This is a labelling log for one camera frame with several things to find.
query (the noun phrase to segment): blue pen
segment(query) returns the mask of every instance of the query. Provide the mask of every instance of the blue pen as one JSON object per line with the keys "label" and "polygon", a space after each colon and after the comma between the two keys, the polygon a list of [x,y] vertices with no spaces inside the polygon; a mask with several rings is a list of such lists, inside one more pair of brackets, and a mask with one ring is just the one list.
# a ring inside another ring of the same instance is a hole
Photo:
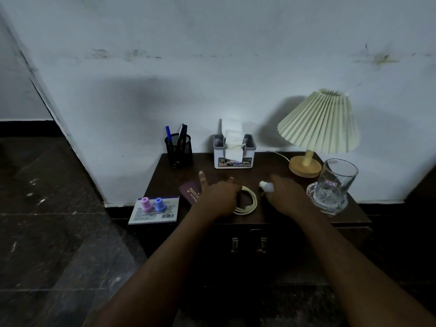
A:
{"label": "blue pen", "polygon": [[168,144],[172,144],[170,127],[169,126],[165,126],[165,129],[166,129],[166,137],[168,138]]}

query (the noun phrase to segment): table lamp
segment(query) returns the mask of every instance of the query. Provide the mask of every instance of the table lamp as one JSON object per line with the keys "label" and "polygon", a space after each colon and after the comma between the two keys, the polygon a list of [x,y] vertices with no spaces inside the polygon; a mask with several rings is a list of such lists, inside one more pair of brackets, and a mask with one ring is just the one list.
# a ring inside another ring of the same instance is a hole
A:
{"label": "table lamp", "polygon": [[347,153],[360,141],[359,131],[351,113],[350,99],[339,91],[322,88],[314,91],[282,120],[277,130],[294,145],[304,148],[304,156],[289,161],[289,169],[304,178],[314,178],[321,164],[313,152]]}

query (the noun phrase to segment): person's left hand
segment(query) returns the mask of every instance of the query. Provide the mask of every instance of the person's left hand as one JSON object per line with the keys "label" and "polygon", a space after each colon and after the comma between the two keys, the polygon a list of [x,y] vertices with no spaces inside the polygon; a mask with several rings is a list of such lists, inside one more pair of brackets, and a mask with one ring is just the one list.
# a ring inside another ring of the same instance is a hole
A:
{"label": "person's left hand", "polygon": [[214,220],[232,214],[236,208],[236,194],[242,188],[233,178],[208,185],[203,171],[198,174],[201,183],[201,195],[192,209],[200,211]]}

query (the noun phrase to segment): hand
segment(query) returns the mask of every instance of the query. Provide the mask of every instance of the hand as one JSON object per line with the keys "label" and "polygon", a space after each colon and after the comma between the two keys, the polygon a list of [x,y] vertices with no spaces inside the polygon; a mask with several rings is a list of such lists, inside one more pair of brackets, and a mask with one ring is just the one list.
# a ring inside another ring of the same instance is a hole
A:
{"label": "hand", "polygon": [[290,216],[295,221],[318,212],[302,186],[294,180],[272,174],[271,181],[274,184],[274,192],[263,192],[262,195],[278,212]]}
{"label": "hand", "polygon": [[233,178],[209,186],[203,171],[200,171],[198,176],[201,183],[201,195],[192,209],[211,216],[213,220],[232,214],[236,208],[236,194],[242,186],[235,184]]}

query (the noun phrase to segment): forearm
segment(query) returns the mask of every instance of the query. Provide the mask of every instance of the forearm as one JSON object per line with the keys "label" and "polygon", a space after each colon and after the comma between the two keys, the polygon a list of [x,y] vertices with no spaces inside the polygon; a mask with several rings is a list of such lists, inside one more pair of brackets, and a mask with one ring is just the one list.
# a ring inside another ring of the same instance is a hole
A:
{"label": "forearm", "polygon": [[191,209],[147,262],[106,304],[97,326],[170,326],[189,266],[213,220]]}
{"label": "forearm", "polygon": [[351,326],[434,326],[436,320],[315,211],[299,218]]}

